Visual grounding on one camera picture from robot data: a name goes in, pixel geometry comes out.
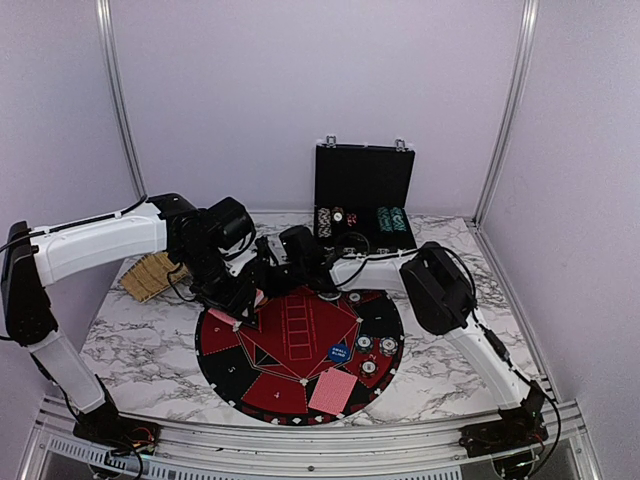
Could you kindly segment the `red playing card deck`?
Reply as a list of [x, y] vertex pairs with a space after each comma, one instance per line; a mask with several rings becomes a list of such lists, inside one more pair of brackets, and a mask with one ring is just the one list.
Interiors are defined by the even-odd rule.
[[260, 319], [257, 311], [264, 300], [264, 292], [257, 289], [240, 300], [234, 299], [229, 306], [213, 306], [206, 313], [236, 329], [241, 326], [258, 329]]

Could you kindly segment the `blue small blind button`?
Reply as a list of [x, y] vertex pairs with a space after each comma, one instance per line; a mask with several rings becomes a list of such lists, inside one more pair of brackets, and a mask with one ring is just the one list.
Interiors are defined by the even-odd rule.
[[336, 364], [348, 362], [351, 359], [351, 356], [351, 349], [345, 344], [332, 345], [327, 354], [329, 360]]

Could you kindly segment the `50 chips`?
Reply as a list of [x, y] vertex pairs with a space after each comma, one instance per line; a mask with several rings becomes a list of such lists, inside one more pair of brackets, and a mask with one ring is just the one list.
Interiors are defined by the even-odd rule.
[[369, 335], [362, 334], [356, 338], [354, 346], [357, 352], [367, 354], [372, 351], [374, 341]]

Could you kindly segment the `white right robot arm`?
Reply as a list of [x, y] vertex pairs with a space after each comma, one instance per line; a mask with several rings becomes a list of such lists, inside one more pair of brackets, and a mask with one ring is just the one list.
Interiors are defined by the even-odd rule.
[[299, 286], [323, 294], [384, 290], [405, 295], [419, 326], [453, 345], [481, 376], [501, 419], [495, 438], [515, 448], [534, 431], [545, 402], [540, 386], [522, 373], [484, 321], [476, 286], [462, 259], [437, 242], [415, 251], [329, 259], [296, 252], [279, 263], [268, 246], [256, 249], [259, 288], [275, 297]]

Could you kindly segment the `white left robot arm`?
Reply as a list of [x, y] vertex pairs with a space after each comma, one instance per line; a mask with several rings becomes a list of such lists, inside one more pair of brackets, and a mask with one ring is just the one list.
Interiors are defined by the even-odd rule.
[[199, 208], [176, 193], [68, 224], [31, 228], [18, 222], [1, 248], [6, 338], [26, 348], [75, 404], [79, 424], [102, 443], [119, 444], [126, 423], [59, 326], [47, 287], [116, 261], [164, 252], [191, 275], [195, 302], [253, 324], [264, 297], [248, 252], [255, 238], [253, 221], [237, 200], [226, 197]]

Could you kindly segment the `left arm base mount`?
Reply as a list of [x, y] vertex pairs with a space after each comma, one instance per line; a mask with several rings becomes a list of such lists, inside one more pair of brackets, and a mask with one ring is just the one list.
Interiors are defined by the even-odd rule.
[[73, 434], [83, 440], [112, 446], [118, 453], [132, 447], [138, 453], [153, 453], [160, 426], [157, 423], [122, 416], [113, 399], [106, 394], [105, 403], [85, 414], [75, 414]]

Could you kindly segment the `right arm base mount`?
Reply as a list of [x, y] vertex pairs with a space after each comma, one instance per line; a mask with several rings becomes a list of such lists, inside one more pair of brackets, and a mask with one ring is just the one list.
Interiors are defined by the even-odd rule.
[[499, 419], [464, 426], [458, 443], [469, 458], [506, 452], [544, 442], [549, 438], [541, 413], [544, 400], [525, 400], [522, 405], [499, 410]]

